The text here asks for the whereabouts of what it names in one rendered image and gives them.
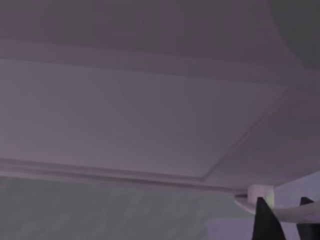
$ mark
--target gray floor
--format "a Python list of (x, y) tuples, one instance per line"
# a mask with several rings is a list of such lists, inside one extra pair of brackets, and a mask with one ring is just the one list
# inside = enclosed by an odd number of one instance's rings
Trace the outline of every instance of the gray floor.
[(245, 217), (228, 195), (0, 178), (1, 240), (206, 240)]

